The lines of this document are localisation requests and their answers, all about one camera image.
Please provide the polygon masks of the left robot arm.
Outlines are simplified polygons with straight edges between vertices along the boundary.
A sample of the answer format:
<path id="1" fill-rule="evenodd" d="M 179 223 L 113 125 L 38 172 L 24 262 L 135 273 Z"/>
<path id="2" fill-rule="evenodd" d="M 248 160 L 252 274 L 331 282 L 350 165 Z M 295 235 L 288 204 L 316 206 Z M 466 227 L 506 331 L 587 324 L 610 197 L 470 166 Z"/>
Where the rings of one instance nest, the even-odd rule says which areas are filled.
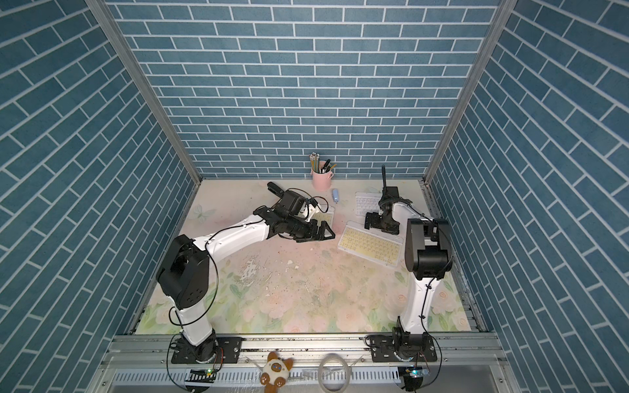
<path id="1" fill-rule="evenodd" d="M 326 221 L 279 214 L 262 206 L 213 234 L 179 235 L 170 244 L 157 271 L 157 282 L 173 303 L 170 323 L 180 329 L 180 342 L 192 352 L 194 361 L 207 363 L 219 352 L 216 331 L 206 317 L 211 306 L 204 304 L 210 283 L 219 284 L 218 262 L 274 236 L 302 243 L 333 240 L 336 234 Z"/>

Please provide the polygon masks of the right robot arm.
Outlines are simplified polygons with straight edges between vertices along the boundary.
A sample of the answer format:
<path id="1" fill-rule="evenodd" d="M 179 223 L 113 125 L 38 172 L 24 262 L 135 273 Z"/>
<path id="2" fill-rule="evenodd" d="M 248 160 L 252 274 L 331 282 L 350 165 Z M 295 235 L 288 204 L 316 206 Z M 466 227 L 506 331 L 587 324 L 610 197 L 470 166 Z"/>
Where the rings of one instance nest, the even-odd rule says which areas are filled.
<path id="1" fill-rule="evenodd" d="M 453 265 L 450 224 L 397 201 L 381 214 L 367 213 L 365 227 L 389 234 L 397 229 L 404 236 L 404 263 L 410 273 L 408 301 L 392 333 L 365 337 L 372 360 L 434 362 L 438 345 L 429 332 L 428 317 L 437 286 Z"/>

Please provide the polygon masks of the yellow keyboard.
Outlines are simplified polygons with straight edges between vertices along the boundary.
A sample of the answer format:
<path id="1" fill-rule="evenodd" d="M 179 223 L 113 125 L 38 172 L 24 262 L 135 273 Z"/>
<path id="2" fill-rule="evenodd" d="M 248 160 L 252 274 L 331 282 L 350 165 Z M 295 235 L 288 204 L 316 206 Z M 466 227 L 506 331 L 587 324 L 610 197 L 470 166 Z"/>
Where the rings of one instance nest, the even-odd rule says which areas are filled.
<path id="1" fill-rule="evenodd" d="M 348 221 L 337 248 L 370 262 L 395 268 L 400 261 L 403 245 L 404 241 L 399 236 L 365 229 L 363 224 Z"/>
<path id="2" fill-rule="evenodd" d="M 329 207 L 326 212 L 322 211 L 322 207 L 318 206 L 314 209 L 314 213 L 311 216 L 311 219 L 315 219 L 319 225 L 323 222 L 326 222 L 329 227 L 333 226 L 334 223 L 334 207 Z"/>

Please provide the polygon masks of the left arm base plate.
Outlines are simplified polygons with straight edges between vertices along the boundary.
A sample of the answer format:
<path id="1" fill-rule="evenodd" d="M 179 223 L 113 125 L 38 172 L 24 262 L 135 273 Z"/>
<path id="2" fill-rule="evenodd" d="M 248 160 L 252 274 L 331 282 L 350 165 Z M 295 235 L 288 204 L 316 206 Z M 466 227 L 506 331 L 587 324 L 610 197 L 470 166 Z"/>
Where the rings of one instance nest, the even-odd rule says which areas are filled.
<path id="1" fill-rule="evenodd" d="M 170 362 L 175 365 L 236 364 L 242 343 L 242 337 L 210 336 L 199 346 L 193 346 L 185 337 L 178 336 L 169 345 Z"/>

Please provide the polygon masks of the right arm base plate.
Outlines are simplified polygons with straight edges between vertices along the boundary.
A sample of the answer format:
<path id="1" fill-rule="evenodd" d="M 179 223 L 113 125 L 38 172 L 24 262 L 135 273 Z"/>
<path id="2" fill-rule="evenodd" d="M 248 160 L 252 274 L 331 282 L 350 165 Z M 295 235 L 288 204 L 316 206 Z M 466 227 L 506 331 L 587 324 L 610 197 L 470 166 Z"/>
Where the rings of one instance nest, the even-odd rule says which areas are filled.
<path id="1" fill-rule="evenodd" d="M 427 333 L 395 337 L 393 334 L 372 334 L 363 339 L 375 363 L 409 363 L 437 361 L 437 347 Z"/>

